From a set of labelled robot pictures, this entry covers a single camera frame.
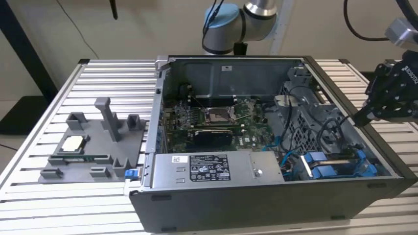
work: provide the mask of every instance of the black cable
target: black cable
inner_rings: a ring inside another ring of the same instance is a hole
[[[17,151],[17,149],[16,149],[16,148],[12,148],[10,146],[6,146],[6,145],[4,145],[4,144],[0,144],[0,146],[1,146],[1,147],[4,147],[4,148],[8,148],[8,149],[10,149],[10,150]]]
[[[348,2],[348,0],[344,0],[344,2],[343,2],[343,15],[344,15],[344,21],[345,21],[347,28],[348,28],[349,32],[353,34],[353,36],[356,36],[359,39],[362,39],[364,41],[370,41],[370,42],[388,41],[388,38],[368,38],[368,37],[360,36],[359,33],[356,33],[356,31],[353,30],[353,28],[351,26],[349,20],[348,20],[347,2]]]
[[[88,46],[88,48],[90,49],[90,51],[92,51],[92,53],[94,54],[96,58],[97,58],[97,59],[100,59],[100,58],[98,58],[98,56],[97,56],[97,53],[93,51],[93,49],[90,48],[89,44],[86,43],[86,41],[85,41],[85,39],[84,39],[84,36],[82,36],[82,33],[81,33],[81,31],[80,31],[80,29],[78,29],[78,27],[77,27],[76,23],[73,23],[73,20],[72,20],[72,18],[69,17],[69,15],[68,15],[68,13],[66,13],[66,11],[65,11],[65,9],[64,9],[62,5],[60,4],[60,1],[58,1],[58,0],[56,0],[56,2],[57,2],[57,4],[60,5],[60,8],[61,8],[61,10],[62,10],[64,14],[66,15],[66,17],[68,17],[69,21],[72,22],[73,26],[76,27],[76,30],[78,31],[78,34],[80,34],[81,39],[82,39],[82,42],[85,43],[85,45],[86,45],[86,46]]]
[[[221,7],[223,1],[224,0],[220,0],[220,4],[217,5],[212,15],[211,15],[211,11],[212,11],[212,9],[213,9],[213,7],[216,5],[216,1],[213,2],[212,6],[211,6],[211,9],[209,9],[209,12],[208,12],[208,17],[207,17],[207,20],[205,20],[207,22],[205,22],[205,25],[203,27],[201,47],[204,47],[204,44],[203,44],[204,37],[207,36],[207,32],[209,30],[209,24],[213,22],[213,20],[216,18],[216,15],[217,15],[219,9]]]
[[[344,116],[344,118],[339,121],[339,125],[341,125],[344,123],[344,121],[348,119],[348,115]]]
[[[418,30],[418,15],[411,7],[408,0],[396,0],[400,11],[404,15],[404,18],[410,22],[411,26]]]
[[[211,6],[211,8],[209,8],[209,11],[208,11],[207,20],[204,21],[204,25],[203,25],[203,29],[201,29],[201,33],[203,33],[203,34],[204,34],[204,29],[205,29],[205,27],[207,27],[207,25],[208,25],[209,15],[211,15],[211,11],[212,11],[213,8],[215,8],[215,5],[216,5],[216,0],[213,1],[213,4],[212,4],[212,6]]]
[[[324,130],[332,129],[332,128],[328,128],[328,127],[327,127],[327,125],[328,125],[329,122],[333,122],[333,123],[335,123],[335,125],[336,125],[336,130],[337,130],[337,133],[339,133],[339,135],[340,135],[340,143],[341,143],[341,144],[344,143],[344,135],[343,135],[341,129],[340,129],[339,122],[337,122],[336,119],[329,118],[328,120],[325,120],[325,122],[324,122],[324,124],[323,124],[323,126],[320,127],[320,130],[319,130],[319,132],[317,132],[317,135],[316,135],[316,144],[317,144],[321,148],[324,148],[328,152],[329,152],[329,150],[328,150],[328,149],[324,147],[324,145],[321,144],[320,138],[321,138],[321,134],[323,134]]]
[[[289,101],[289,95],[287,96],[287,99],[288,99],[288,112],[287,112],[287,120],[285,120],[285,124],[284,124],[284,129],[283,129],[283,132],[281,132],[281,135],[280,135],[280,145],[279,147],[285,151],[288,152],[288,150],[284,148],[283,146],[283,139],[284,139],[284,135],[287,133],[287,130],[288,130],[288,127],[289,127],[289,122],[291,122],[291,119],[292,119],[292,103]]]
[[[301,148],[301,144],[299,146],[296,146],[295,148],[292,148],[291,150],[288,150],[289,152],[295,151],[297,148]]]
[[[297,97],[296,95],[291,94],[293,88],[305,88],[305,89],[308,89],[308,90],[312,90],[312,89],[311,89],[309,87],[307,87],[307,86],[293,86],[293,87],[288,90],[287,93],[288,93],[292,97],[295,97],[295,98],[299,98],[299,97]],[[307,112],[309,118],[311,118],[319,125],[321,125],[324,121],[320,121],[320,120],[317,120],[317,119],[315,118],[315,116],[313,116],[312,113],[309,112],[308,108],[305,108],[305,112]]]

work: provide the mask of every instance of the blue latch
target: blue latch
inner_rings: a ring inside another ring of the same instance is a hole
[[[311,162],[315,161],[327,161],[327,157],[323,152],[308,152],[304,155],[305,162],[309,164]],[[312,172],[312,178],[319,179],[323,177],[333,177],[336,176],[336,173],[332,169],[332,166],[324,165],[324,166],[316,166],[315,168],[311,169]]]
[[[130,169],[124,172],[124,178],[130,180],[137,180],[138,178],[138,170]]]
[[[360,177],[374,177],[378,176],[376,167],[370,164],[366,159],[366,154],[362,150],[357,150],[359,164],[355,167],[353,175]]]

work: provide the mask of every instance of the black pole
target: black pole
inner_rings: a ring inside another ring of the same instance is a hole
[[[44,64],[36,54],[26,34],[21,29],[6,0],[0,0],[0,29],[18,56],[18,59],[21,60],[21,63],[28,70],[40,92],[45,97],[45,100],[50,103],[57,94],[57,89],[45,70]]]
[[[117,20],[116,0],[109,0],[109,1],[110,1],[110,9],[112,9],[112,14],[113,14],[113,19]]]
[[[233,55],[247,55],[247,43],[235,43],[233,44]]]

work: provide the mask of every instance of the motherboard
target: motherboard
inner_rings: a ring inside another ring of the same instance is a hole
[[[261,105],[251,97],[179,101],[164,109],[168,152],[261,151],[275,142]]]

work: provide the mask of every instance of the aluminum extrusion table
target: aluminum extrusion table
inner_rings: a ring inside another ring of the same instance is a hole
[[[355,107],[366,99],[367,80],[351,64],[316,60]],[[0,175],[0,234],[138,234],[146,235],[124,183],[41,185],[40,169],[66,129],[70,112],[84,112],[86,119],[101,115],[94,98],[112,98],[110,109],[120,118],[138,114],[148,119],[153,99],[152,60],[90,60],[77,65],[58,95],[33,128],[9,165]],[[394,151],[418,174],[418,126],[414,123],[372,122]],[[141,150],[146,144],[146,134]],[[418,234],[418,184],[396,198],[376,201],[349,221],[303,223],[185,234],[380,235]]]

